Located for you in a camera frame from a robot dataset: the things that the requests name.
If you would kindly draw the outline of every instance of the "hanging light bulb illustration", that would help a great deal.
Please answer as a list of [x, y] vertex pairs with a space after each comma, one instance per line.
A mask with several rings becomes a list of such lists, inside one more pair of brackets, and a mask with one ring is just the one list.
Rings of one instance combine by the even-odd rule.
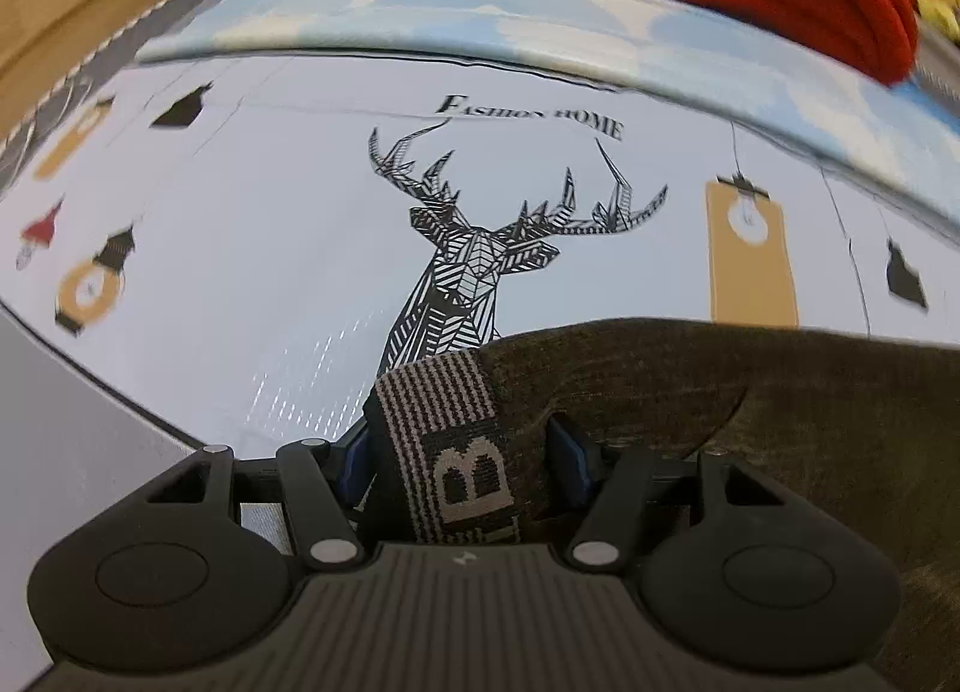
[[123, 291], [124, 263], [135, 248], [131, 225], [110, 235], [99, 253], [67, 272], [56, 294], [56, 323], [77, 336], [107, 315]]
[[737, 237], [751, 246], [762, 246], [770, 235], [770, 227], [757, 209], [757, 198], [737, 191], [736, 200], [727, 211], [727, 222]]
[[20, 240], [23, 245], [20, 247], [20, 253], [16, 254], [16, 269], [23, 270], [30, 264], [37, 248], [50, 248], [53, 243], [55, 225], [54, 219], [59, 213], [64, 201], [60, 200], [50, 209], [50, 211], [39, 221], [35, 221], [26, 229], [20, 232]]
[[34, 171], [34, 178], [36, 180], [49, 180], [64, 166], [64, 162], [74, 154], [80, 145], [83, 144], [83, 141], [93, 133], [93, 130], [99, 127], [99, 125], [104, 122], [104, 119], [107, 118], [113, 106], [113, 99], [114, 97], [108, 97], [107, 99], [96, 101], [96, 103], [91, 104], [91, 106], [83, 111], [80, 120], [73, 125], [71, 130], [67, 131], [67, 133], [61, 137], [59, 143], [56, 143], [54, 149], [43, 159], [43, 162]]

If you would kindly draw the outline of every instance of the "ridged black surface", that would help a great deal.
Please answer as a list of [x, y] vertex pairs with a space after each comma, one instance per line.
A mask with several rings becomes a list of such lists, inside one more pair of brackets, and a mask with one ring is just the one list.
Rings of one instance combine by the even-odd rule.
[[866, 667], [806, 679], [738, 674], [662, 637], [615, 577], [574, 573], [545, 546], [386, 546], [318, 575], [269, 636], [164, 678], [64, 663], [32, 692], [891, 692]]

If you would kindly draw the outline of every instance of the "white surface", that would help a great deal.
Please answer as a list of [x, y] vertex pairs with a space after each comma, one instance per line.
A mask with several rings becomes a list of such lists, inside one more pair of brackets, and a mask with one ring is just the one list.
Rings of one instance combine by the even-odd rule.
[[49, 664], [27, 611], [37, 558], [190, 453], [0, 313], [0, 690]]
[[[193, 125], [149, 128], [206, 82], [213, 88]], [[594, 138], [632, 184], [635, 209], [669, 185], [661, 211], [635, 230], [550, 237], [560, 255], [548, 267], [503, 275], [501, 335], [623, 315], [709, 318], [704, 190], [736, 173], [728, 121], [635, 92], [388, 58], [252, 56], [121, 72], [101, 91], [116, 96], [112, 112], [64, 168], [50, 181], [28, 169], [0, 202], [0, 296], [117, 390], [241, 457], [335, 438], [360, 413], [387, 334], [435, 249], [411, 228], [419, 202], [373, 173], [368, 138], [378, 128], [387, 152], [436, 123], [449, 94], [545, 116], [455, 115], [411, 145], [418, 179], [455, 149], [443, 178], [462, 191], [471, 224], [510, 224], [525, 200], [556, 204], [568, 167], [576, 218], [589, 219], [613, 190]], [[621, 122], [622, 140], [554, 117], [563, 109]], [[870, 254], [886, 238], [861, 236], [873, 228], [867, 217], [844, 216], [877, 210], [872, 197], [837, 184], [835, 208], [819, 168], [743, 128], [736, 139], [742, 173], [784, 210], [800, 325], [866, 334], [862, 282], [874, 334], [957, 342], [960, 294], [947, 289], [960, 283], [955, 246], [892, 217], [908, 258], [912, 241], [936, 243], [925, 261], [943, 268], [923, 269], [931, 310], [917, 323], [890, 299], [885, 265]], [[60, 197], [53, 246], [16, 272], [19, 232]], [[122, 296], [71, 336], [54, 323], [59, 280], [131, 223], [136, 250]]]

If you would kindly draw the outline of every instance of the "geometric deer graphic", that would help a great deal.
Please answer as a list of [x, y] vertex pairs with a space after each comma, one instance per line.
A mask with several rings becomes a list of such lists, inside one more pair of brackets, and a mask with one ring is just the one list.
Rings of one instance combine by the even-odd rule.
[[380, 155], [377, 130], [370, 135], [373, 171], [421, 202], [410, 209], [410, 224], [436, 247], [390, 330], [377, 375], [425, 356], [478, 347], [499, 337], [494, 314], [500, 277], [542, 270], [556, 259], [560, 251], [545, 238], [627, 232], [666, 201], [664, 186], [645, 208], [630, 210], [630, 184], [597, 141], [614, 185], [610, 204], [597, 202], [592, 219], [573, 218], [577, 203], [568, 169], [560, 203], [551, 210], [547, 211], [545, 201], [528, 212], [525, 201], [517, 219], [505, 227], [474, 227], [457, 207], [460, 192], [451, 192], [448, 182], [440, 182], [453, 151], [435, 161], [420, 180], [411, 177], [415, 162], [404, 160], [416, 138], [445, 123], [400, 138], [385, 157]]

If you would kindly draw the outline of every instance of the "olive felt fabric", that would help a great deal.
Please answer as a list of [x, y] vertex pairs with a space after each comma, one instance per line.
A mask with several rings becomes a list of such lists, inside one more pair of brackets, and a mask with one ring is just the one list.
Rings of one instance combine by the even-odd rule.
[[755, 465], [877, 545], [904, 607], [877, 668], [960, 689], [960, 350], [822, 332], [608, 320], [498, 339], [381, 376], [366, 540], [563, 543], [545, 422]]
[[539, 485], [521, 516], [546, 509], [542, 430], [555, 411], [594, 440], [742, 457], [896, 564], [904, 607], [877, 668], [904, 692], [960, 689], [960, 350], [610, 320], [476, 356], [511, 441], [511, 483]]

